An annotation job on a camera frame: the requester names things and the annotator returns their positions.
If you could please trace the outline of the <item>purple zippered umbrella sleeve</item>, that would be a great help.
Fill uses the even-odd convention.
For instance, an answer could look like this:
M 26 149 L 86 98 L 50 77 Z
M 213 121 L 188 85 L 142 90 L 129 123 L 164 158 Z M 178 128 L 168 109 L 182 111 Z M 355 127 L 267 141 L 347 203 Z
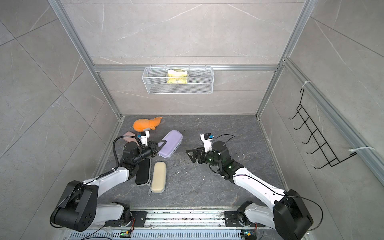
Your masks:
M 183 135 L 177 130 L 172 130 L 163 138 L 163 140 L 166 140 L 167 143 L 161 150 L 159 150 L 158 155 L 162 158 L 168 159 L 181 144 Z

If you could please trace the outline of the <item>white zippered umbrella sleeve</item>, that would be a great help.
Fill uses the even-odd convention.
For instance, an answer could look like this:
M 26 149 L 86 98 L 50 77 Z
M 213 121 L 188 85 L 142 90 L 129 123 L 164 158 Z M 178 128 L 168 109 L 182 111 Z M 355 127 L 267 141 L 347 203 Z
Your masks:
M 149 190 L 149 195 L 163 193 L 166 188 L 167 180 L 167 165 L 165 162 L 155 164 L 152 185 Z

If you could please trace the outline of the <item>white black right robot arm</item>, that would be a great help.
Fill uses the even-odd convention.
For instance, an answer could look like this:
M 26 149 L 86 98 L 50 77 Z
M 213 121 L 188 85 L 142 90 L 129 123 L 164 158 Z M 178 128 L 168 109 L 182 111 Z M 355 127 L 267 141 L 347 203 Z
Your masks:
M 217 167 L 217 173 L 262 201 L 265 206 L 246 201 L 238 210 L 240 225 L 261 224 L 277 231 L 284 240 L 300 240 L 310 230 L 314 220 L 302 197 L 294 190 L 285 191 L 265 182 L 235 161 L 224 142 L 212 143 L 186 151 L 193 163 Z

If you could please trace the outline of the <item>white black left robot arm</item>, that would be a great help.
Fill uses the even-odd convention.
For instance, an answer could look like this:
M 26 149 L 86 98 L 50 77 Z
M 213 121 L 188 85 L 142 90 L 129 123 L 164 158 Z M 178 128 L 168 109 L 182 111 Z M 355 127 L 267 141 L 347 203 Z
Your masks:
M 49 223 L 54 228 L 68 228 L 83 232 L 93 224 L 113 222 L 121 227 L 135 224 L 129 205 L 122 203 L 98 204 L 98 198 L 115 186 L 132 179 L 139 170 L 139 163 L 155 157 L 166 145 L 166 140 L 149 141 L 146 146 L 137 137 L 126 143 L 123 155 L 118 158 L 116 142 L 112 149 L 116 166 L 111 170 L 86 181 L 71 181 L 67 184 Z

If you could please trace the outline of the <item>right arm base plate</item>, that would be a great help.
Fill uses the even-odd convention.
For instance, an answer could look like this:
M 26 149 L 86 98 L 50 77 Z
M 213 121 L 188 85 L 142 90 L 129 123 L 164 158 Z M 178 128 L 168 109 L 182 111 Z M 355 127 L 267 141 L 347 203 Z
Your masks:
M 265 225 L 260 223 L 251 223 L 244 213 L 237 211 L 224 211 L 221 215 L 221 219 L 225 221 L 226 227 L 264 227 Z

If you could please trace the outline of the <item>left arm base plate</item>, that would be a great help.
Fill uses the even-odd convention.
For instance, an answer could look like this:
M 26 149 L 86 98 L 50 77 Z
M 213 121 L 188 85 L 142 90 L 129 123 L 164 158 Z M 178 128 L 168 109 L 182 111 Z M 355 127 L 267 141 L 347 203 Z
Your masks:
M 114 221 L 106 221 L 105 226 L 106 227 L 131 227 L 134 226 L 134 228 L 142 228 L 145 226 L 146 218 L 147 218 L 146 211 L 133 211 L 130 212 L 130 215 L 127 217 L 120 219 L 120 220 L 114 220 Z

